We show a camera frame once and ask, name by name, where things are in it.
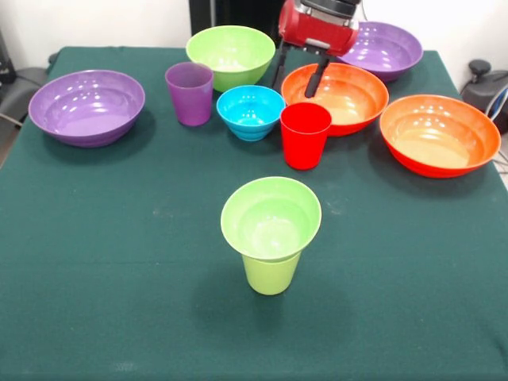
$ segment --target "cup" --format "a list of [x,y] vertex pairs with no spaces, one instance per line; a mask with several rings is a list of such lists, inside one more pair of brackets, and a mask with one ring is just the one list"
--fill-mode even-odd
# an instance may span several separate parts
[[205,124],[212,112],[214,72],[200,63],[182,62],[167,69],[164,77],[179,122]]
[[242,259],[249,286],[263,295],[277,295],[290,286],[300,252],[280,262],[255,260],[248,256],[242,256]]
[[332,124],[328,110],[315,103],[294,103],[284,109],[280,121],[287,165],[298,170],[316,167]]
[[224,204],[221,230],[242,255],[248,284],[275,295],[291,284],[302,250],[321,225],[321,204],[305,184],[265,177],[238,188]]

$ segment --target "red robot part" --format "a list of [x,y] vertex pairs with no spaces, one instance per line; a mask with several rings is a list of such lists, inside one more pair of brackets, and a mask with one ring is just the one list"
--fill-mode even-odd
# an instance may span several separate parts
[[279,16],[279,34],[287,43],[303,48],[324,48],[329,56],[343,56],[354,45],[358,29],[327,22],[302,13],[294,0],[286,0]]

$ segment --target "blue bowl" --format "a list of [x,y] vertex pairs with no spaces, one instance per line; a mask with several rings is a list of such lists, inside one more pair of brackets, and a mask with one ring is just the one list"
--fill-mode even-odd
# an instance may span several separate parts
[[232,133],[245,141],[263,139],[279,120],[286,103],[268,87],[247,85],[227,90],[217,100],[217,112]]

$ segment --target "bowl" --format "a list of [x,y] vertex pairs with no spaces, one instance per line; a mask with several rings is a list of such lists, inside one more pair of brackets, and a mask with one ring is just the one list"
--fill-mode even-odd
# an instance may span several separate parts
[[337,58],[390,82],[410,70],[422,57],[420,41],[405,29],[382,22],[363,21],[349,53]]
[[388,89],[375,75],[346,63],[331,63],[312,98],[305,89],[317,64],[299,67],[283,81],[282,95],[287,105],[312,102],[332,115],[329,136],[356,133],[372,123],[388,104]]
[[265,33],[239,25],[204,29],[187,42],[193,62],[214,71],[214,89],[226,91],[257,83],[275,54],[275,43]]
[[287,177],[264,177],[238,188],[224,204],[221,230],[243,256],[284,261],[300,253],[321,224],[318,197]]
[[246,85],[227,90],[217,100],[217,112],[232,133],[245,141],[267,136],[286,103],[277,91]]
[[84,148],[111,144],[134,125],[143,87],[118,71],[86,70],[46,83],[32,97],[29,116],[49,136]]
[[440,95],[400,98],[381,115],[379,127],[395,159],[431,178],[474,171],[501,147],[499,131],[485,114]]

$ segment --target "orange bowl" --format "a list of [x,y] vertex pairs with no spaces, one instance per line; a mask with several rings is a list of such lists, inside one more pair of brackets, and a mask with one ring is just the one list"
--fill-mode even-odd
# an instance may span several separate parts
[[356,133],[372,123],[388,104],[388,89],[375,75],[347,65],[331,63],[325,70],[313,98],[305,89],[317,64],[299,67],[283,81],[282,96],[287,105],[312,102],[332,114],[329,135],[342,137]]
[[501,147],[495,124],[467,103],[418,94],[391,103],[379,119],[391,153],[411,171],[432,178],[464,175]]

